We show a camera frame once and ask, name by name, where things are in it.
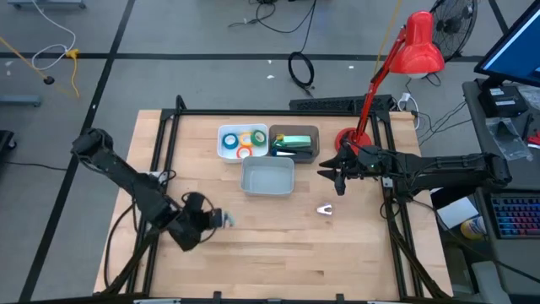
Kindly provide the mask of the small black computer box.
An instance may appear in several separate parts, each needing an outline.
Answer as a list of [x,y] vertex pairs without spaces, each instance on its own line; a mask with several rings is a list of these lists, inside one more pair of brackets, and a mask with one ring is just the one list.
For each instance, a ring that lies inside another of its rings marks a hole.
[[528,110],[528,105],[515,86],[481,86],[478,96],[485,116],[518,117]]

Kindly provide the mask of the grey side desk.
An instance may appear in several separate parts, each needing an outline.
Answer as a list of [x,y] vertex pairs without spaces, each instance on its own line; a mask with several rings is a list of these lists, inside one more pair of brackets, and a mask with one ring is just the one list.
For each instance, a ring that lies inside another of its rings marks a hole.
[[[499,147],[486,127],[486,116],[478,100],[478,95],[480,94],[478,83],[475,81],[464,82],[462,84],[462,90],[481,150],[502,156]],[[525,129],[529,112],[534,117],[534,121],[529,127],[529,134],[532,135],[535,130],[540,131],[540,111],[530,107],[524,114],[511,119],[520,136]],[[509,189],[540,191],[540,149],[531,149],[531,153],[531,160],[521,158],[507,162],[510,174],[512,175],[512,181],[507,186]]]

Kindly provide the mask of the mint green stapler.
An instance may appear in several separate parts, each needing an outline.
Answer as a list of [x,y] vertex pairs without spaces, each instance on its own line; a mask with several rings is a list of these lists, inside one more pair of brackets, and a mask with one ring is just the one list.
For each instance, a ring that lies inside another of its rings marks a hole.
[[284,147],[304,148],[311,146],[311,137],[309,135],[284,135],[281,140]]

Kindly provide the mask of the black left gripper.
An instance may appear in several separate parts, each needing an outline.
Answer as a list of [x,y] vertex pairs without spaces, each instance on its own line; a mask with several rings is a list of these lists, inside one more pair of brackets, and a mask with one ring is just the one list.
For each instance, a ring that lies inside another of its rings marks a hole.
[[210,229],[224,228],[223,210],[220,208],[203,210],[206,197],[197,192],[181,197],[184,207],[181,214],[170,224],[168,232],[183,252],[191,251],[202,240],[202,233]]

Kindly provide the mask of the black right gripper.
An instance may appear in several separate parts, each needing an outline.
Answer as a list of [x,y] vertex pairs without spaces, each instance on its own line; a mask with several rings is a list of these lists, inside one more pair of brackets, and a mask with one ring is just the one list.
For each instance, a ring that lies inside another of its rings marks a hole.
[[[320,170],[317,173],[330,180],[343,178],[343,173],[336,168],[342,166],[345,155],[338,152],[330,160],[325,160],[319,164],[320,167],[330,168],[331,170]],[[355,159],[349,160],[344,171],[348,177],[364,178],[364,177],[379,177],[383,176],[384,166],[381,149],[376,146],[359,147],[358,154]]]

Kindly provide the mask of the white power adapter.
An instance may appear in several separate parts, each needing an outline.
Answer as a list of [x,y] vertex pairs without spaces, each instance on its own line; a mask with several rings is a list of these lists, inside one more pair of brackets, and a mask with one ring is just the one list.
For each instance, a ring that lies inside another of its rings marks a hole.
[[399,111],[408,111],[407,105],[409,104],[409,102],[412,102],[413,104],[413,109],[410,110],[410,112],[415,117],[415,129],[418,129],[419,128],[419,119],[418,119],[419,105],[410,93],[404,92],[402,94],[402,97],[397,102],[397,108]]

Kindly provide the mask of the black cart base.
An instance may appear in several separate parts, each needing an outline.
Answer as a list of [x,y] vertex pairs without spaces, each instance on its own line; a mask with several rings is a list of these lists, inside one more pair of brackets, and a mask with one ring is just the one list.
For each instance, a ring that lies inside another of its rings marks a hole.
[[14,133],[8,130],[0,130],[0,164],[6,161],[8,153],[16,147]]

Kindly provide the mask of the black power strip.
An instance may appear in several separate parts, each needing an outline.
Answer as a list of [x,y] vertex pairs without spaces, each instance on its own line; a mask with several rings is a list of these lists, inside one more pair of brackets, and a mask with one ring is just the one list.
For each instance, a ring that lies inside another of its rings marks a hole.
[[[297,99],[289,102],[291,111],[340,111],[360,114],[365,103],[365,96],[344,96],[313,99]],[[389,111],[394,104],[391,95],[375,95],[370,109],[372,111]]]

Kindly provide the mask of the red desk lamp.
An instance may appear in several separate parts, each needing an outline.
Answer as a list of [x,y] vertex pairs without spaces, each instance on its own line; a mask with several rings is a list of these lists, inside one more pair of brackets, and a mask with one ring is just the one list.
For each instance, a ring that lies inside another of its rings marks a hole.
[[365,131],[368,115],[376,91],[389,73],[423,76],[445,67],[444,58],[432,40],[433,28],[434,17],[429,11],[418,11],[408,17],[382,67],[370,81],[357,127],[345,128],[337,135],[334,141],[336,151],[345,139],[358,146],[372,145]]

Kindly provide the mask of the clear plastic bag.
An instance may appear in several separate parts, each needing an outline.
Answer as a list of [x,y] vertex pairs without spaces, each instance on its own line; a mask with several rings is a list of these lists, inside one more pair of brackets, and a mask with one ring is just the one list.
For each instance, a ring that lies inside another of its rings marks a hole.
[[528,161],[533,160],[531,151],[516,131],[510,118],[487,118],[486,127],[499,148],[499,151],[508,161],[519,159],[526,159]]

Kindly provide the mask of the large black stapler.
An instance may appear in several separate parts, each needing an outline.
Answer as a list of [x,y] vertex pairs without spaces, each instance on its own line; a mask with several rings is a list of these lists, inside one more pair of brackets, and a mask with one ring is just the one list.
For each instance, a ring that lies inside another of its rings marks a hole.
[[313,155],[312,149],[303,148],[291,148],[291,147],[279,147],[273,148],[278,150],[277,156],[296,156],[296,157],[311,157]]

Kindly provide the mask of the white plastic bin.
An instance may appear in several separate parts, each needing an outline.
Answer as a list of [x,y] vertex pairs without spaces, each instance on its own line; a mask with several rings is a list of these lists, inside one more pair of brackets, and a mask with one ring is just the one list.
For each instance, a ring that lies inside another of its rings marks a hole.
[[244,132],[253,132],[261,130],[267,135],[267,142],[263,146],[251,146],[252,156],[264,156],[268,152],[268,127],[265,124],[240,124],[240,125],[222,125],[218,130],[217,151],[219,157],[226,163],[240,163],[243,159],[236,157],[236,151],[241,146],[240,143],[236,149],[226,149],[222,145],[222,137],[227,133],[235,133],[237,137]]

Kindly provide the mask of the yellow wipes container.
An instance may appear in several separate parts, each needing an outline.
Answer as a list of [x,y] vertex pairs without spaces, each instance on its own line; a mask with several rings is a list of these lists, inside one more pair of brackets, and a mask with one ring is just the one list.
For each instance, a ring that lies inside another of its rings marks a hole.
[[480,240],[487,235],[482,216],[471,218],[461,223],[460,231],[469,240]]

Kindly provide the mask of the black floor fan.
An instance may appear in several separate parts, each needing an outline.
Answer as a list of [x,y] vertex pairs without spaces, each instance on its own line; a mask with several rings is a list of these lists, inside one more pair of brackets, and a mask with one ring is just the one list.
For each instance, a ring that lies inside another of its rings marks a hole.
[[435,0],[433,43],[444,60],[460,57],[473,32],[478,15],[478,0]]

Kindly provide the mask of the computer monitor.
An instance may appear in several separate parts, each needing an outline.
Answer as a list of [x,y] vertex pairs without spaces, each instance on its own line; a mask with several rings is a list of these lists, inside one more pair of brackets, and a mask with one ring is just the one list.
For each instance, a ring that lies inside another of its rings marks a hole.
[[534,0],[474,72],[540,88],[540,0]]

